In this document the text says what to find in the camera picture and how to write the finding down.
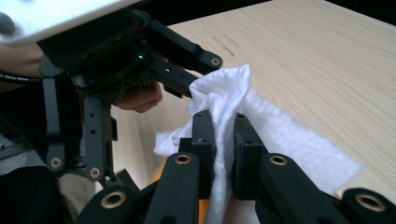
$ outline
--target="black plastic part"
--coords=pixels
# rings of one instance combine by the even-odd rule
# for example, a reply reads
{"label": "black plastic part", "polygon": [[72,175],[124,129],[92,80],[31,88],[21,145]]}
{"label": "black plastic part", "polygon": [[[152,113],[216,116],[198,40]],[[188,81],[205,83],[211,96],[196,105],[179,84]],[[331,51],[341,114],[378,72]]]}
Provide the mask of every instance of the black plastic part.
{"label": "black plastic part", "polygon": [[268,150],[243,114],[235,116],[233,136],[233,196],[239,200],[255,200],[261,158]]}
{"label": "black plastic part", "polygon": [[158,21],[152,21],[148,31],[151,46],[169,58],[170,62],[206,75],[221,68],[222,59],[190,42]]}
{"label": "black plastic part", "polygon": [[265,154],[259,179],[261,204],[265,205],[264,199],[268,198],[265,194],[269,193],[285,223],[348,223],[290,157],[276,153]]}
{"label": "black plastic part", "polygon": [[111,186],[98,192],[78,217],[76,224],[129,224],[136,223],[132,216],[137,194],[123,186]]}
{"label": "black plastic part", "polygon": [[346,190],[340,208],[351,223],[396,223],[395,204],[368,189]]}
{"label": "black plastic part", "polygon": [[144,223],[197,223],[198,188],[198,158],[188,152],[173,154],[163,168]]}
{"label": "black plastic part", "polygon": [[106,178],[100,181],[100,184],[104,189],[110,186],[118,185],[118,186],[128,187],[135,193],[140,191],[139,187],[132,180],[131,176],[128,174],[128,172],[125,169],[121,170],[120,172],[114,175],[107,176]]}
{"label": "black plastic part", "polygon": [[255,210],[257,214],[257,218],[262,224],[284,224],[285,222],[282,220],[281,215],[276,209],[274,201],[271,198],[261,198],[256,201]]}
{"label": "black plastic part", "polygon": [[186,70],[163,59],[154,59],[151,67],[154,78],[165,86],[165,90],[177,97],[191,97],[189,86],[198,79]]}
{"label": "black plastic part", "polygon": [[200,199],[207,199],[212,189],[216,157],[215,133],[209,110],[198,112],[192,118],[191,152],[200,161]]}
{"label": "black plastic part", "polygon": [[56,67],[81,72],[119,61],[115,55],[131,47],[138,29],[133,11],[123,8],[44,39],[38,45]]}
{"label": "black plastic part", "polygon": [[180,145],[178,146],[178,152],[191,152],[191,139],[180,138]]}
{"label": "black plastic part", "polygon": [[71,83],[60,79],[43,80],[49,141],[47,165],[57,174],[73,169],[82,136],[78,94],[68,85]]}
{"label": "black plastic part", "polygon": [[87,177],[92,181],[100,180],[113,170],[114,124],[110,108],[100,98],[85,98],[84,116]]}
{"label": "black plastic part", "polygon": [[134,210],[134,216],[137,217],[137,223],[143,223],[145,220],[146,213],[149,210],[149,205],[157,186],[158,180],[139,191],[137,197],[139,206]]}
{"label": "black plastic part", "polygon": [[40,63],[40,72],[45,77],[58,77],[65,74],[65,71],[52,63],[47,55],[43,55]]}

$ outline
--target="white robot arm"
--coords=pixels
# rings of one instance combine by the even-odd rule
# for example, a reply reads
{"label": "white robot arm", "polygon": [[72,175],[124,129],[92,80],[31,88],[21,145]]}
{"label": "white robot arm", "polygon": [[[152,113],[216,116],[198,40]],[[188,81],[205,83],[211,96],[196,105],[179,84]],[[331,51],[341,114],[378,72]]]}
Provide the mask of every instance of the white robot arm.
{"label": "white robot arm", "polygon": [[32,44],[140,1],[0,1],[0,43]]}

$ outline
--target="black cable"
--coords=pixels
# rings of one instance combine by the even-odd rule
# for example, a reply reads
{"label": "black cable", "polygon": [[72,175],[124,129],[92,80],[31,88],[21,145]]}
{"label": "black cable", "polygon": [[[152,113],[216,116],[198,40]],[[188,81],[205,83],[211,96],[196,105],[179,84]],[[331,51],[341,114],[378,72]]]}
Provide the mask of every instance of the black cable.
{"label": "black cable", "polygon": [[0,71],[0,81],[20,84],[20,85],[36,85],[41,84],[41,78],[37,77],[20,77],[10,73]]}

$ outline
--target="table surface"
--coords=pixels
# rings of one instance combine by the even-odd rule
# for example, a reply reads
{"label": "table surface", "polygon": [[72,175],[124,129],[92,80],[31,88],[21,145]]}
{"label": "table surface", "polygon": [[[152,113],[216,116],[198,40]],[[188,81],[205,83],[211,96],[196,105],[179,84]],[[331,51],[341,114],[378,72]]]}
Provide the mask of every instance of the table surface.
{"label": "table surface", "polygon": [[[274,0],[170,27],[223,67],[250,64],[251,89],[364,165],[345,186],[396,203],[396,27],[320,0]],[[145,187],[164,158],[155,134],[184,125],[188,98],[167,92],[149,112],[112,109],[115,170]]]}

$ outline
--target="white cloth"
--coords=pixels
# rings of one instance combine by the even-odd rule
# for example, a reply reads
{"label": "white cloth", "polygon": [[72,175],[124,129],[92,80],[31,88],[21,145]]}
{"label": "white cloth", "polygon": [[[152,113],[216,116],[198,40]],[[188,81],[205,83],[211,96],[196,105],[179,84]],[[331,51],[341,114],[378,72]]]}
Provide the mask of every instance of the white cloth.
{"label": "white cloth", "polygon": [[[361,169],[359,163],[349,158],[328,139],[251,90],[250,78],[250,67],[244,65],[222,68],[197,79],[190,86],[192,99],[188,104],[188,111],[192,117],[197,112],[209,109],[217,146],[215,179],[205,223],[221,223],[229,204],[233,166],[233,123],[236,112],[249,118],[269,152],[293,158],[311,180],[327,193],[335,193]],[[191,137],[191,124],[192,120],[170,133],[158,134],[155,153],[176,153],[180,138]],[[234,211],[244,210],[235,209],[234,204],[230,207]],[[255,214],[254,211],[246,214],[248,219],[239,220],[258,223],[257,218],[252,217],[252,213]],[[227,223],[232,223],[229,216],[235,214],[237,213],[227,213]],[[238,220],[243,214],[238,216],[234,220]]]}

